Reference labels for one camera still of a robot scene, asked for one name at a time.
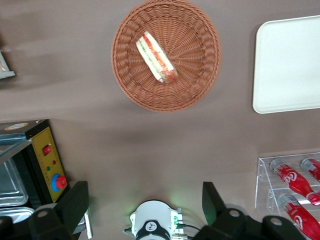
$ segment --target coca-cola bottle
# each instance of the coca-cola bottle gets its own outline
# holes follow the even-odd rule
[[[282,158],[277,158],[270,163],[270,169],[295,193],[304,196],[311,204],[320,205],[320,193],[312,190],[307,179],[294,170]]]
[[[278,198],[278,204],[304,235],[312,240],[320,240],[320,224],[294,196],[282,194]]]
[[[318,182],[320,182],[320,162],[308,157],[300,163],[302,170],[309,172]]]

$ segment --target plastic tray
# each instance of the plastic tray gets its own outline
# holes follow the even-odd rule
[[[320,15],[268,21],[256,35],[253,108],[320,108]]]

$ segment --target red button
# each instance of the red button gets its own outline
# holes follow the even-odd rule
[[[48,155],[51,152],[49,145],[45,146],[42,150],[44,155]]]
[[[67,186],[67,179],[65,176],[58,176],[55,185],[58,189],[64,189]]]

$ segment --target wicker basket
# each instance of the wicker basket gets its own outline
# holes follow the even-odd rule
[[[145,31],[158,41],[178,72],[171,84],[157,81],[136,47]],[[208,16],[185,0],[148,0],[133,8],[112,44],[112,69],[123,92],[155,112],[176,112],[200,101],[215,83],[221,45]]]

